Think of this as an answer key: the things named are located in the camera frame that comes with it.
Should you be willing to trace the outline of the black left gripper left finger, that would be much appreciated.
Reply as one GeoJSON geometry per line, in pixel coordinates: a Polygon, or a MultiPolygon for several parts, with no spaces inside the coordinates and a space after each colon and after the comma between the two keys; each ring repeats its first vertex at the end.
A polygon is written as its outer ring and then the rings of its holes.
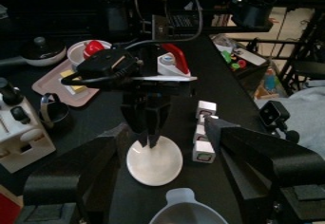
{"type": "Polygon", "coordinates": [[[120,124],[30,175],[23,224],[106,224],[130,143],[132,130],[120,124]]]}

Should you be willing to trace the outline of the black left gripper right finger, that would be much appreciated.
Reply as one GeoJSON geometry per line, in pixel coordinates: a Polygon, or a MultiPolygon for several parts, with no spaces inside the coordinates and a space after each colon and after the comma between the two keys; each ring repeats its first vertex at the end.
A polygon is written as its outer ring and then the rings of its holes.
{"type": "Polygon", "coordinates": [[[325,159],[299,144],[205,118],[244,224],[325,222],[325,159]]]}

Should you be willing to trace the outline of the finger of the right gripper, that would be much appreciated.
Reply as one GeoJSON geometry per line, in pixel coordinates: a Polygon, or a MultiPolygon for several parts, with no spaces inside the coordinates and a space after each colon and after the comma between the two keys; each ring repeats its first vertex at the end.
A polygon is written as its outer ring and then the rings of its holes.
{"type": "Polygon", "coordinates": [[[121,105],[122,114],[130,128],[133,129],[137,139],[142,146],[148,145],[148,125],[145,116],[145,107],[142,104],[121,105]]]}
{"type": "Polygon", "coordinates": [[[171,103],[150,105],[146,109],[148,139],[152,148],[157,146],[169,112],[171,103]]]}

